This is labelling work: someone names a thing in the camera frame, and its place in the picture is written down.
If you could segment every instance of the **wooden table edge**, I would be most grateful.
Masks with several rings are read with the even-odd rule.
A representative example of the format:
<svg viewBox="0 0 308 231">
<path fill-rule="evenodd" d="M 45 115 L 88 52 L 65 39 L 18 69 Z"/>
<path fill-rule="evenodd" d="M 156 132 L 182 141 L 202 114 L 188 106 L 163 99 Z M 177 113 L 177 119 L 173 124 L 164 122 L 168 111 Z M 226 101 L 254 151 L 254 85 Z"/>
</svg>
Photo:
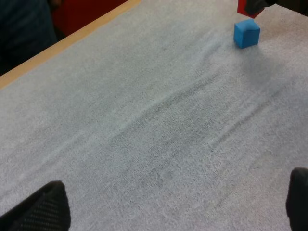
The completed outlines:
<svg viewBox="0 0 308 231">
<path fill-rule="evenodd" d="M 7 72 L 6 74 L 0 76 L 0 89 L 4 88 L 8 84 L 12 83 L 14 80 L 18 79 L 23 74 L 44 63 L 53 56 L 59 54 L 77 41 L 83 39 L 93 31 L 95 31 L 97 28 L 107 24 L 108 22 L 115 19 L 130 8 L 136 6 L 140 1 L 141 0 L 128 0 L 124 2 L 122 5 L 114 8 L 110 12 L 104 14 L 103 16 L 89 23 L 88 25 L 71 34 L 70 36 L 64 38 L 53 46 L 47 48 L 46 50 L 42 51 L 41 53 L 37 54 L 36 56 L 20 64 L 11 71 Z"/>
</svg>

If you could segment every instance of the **dark clothing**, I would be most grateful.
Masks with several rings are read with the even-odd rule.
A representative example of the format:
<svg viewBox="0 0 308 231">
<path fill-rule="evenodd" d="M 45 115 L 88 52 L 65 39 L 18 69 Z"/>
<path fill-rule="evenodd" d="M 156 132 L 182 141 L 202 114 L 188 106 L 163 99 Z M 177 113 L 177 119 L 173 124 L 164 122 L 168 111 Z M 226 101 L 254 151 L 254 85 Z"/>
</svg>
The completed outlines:
<svg viewBox="0 0 308 231">
<path fill-rule="evenodd" d="M 308 16 L 308 0 L 278 0 L 277 4 Z"/>
<path fill-rule="evenodd" d="M 0 75 L 56 41 L 46 0 L 0 0 Z"/>
</svg>

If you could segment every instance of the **blue foam block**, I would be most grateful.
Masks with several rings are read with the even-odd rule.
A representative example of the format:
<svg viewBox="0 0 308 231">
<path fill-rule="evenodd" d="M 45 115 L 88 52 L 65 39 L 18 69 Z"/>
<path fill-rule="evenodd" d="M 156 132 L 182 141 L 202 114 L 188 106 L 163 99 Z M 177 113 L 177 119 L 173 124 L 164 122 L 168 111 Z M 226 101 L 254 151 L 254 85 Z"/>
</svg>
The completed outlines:
<svg viewBox="0 0 308 231">
<path fill-rule="evenodd" d="M 253 19 L 248 19 L 234 26 L 234 42 L 239 48 L 243 49 L 259 42 L 260 27 Z"/>
</svg>

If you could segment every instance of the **table surface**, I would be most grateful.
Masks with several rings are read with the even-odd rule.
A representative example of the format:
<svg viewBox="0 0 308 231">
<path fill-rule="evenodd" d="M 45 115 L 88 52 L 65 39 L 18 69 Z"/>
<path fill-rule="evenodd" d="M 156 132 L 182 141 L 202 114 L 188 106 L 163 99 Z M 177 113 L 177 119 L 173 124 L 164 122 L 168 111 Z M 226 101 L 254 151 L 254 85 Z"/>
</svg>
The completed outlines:
<svg viewBox="0 0 308 231">
<path fill-rule="evenodd" d="M 289 231 L 307 167 L 308 18 L 233 42 L 233 0 L 143 0 L 0 90 L 0 214 L 50 180 L 72 231 Z"/>
</svg>

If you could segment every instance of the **red object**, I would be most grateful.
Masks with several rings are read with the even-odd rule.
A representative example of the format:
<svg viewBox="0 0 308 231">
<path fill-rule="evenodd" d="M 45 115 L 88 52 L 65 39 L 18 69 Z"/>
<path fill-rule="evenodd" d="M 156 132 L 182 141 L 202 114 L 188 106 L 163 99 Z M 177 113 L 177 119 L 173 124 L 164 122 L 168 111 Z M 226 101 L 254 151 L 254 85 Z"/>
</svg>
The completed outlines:
<svg viewBox="0 0 308 231">
<path fill-rule="evenodd" d="M 52 12 L 54 25 L 70 35 L 127 0 L 64 0 Z"/>
<path fill-rule="evenodd" d="M 264 8 L 263 8 L 261 11 L 259 11 L 255 15 L 249 15 L 245 10 L 246 4 L 247 4 L 247 0 L 239 0 L 239 3 L 237 5 L 237 13 L 241 13 L 241 14 L 246 15 L 248 17 L 255 18 L 264 10 Z"/>
</svg>

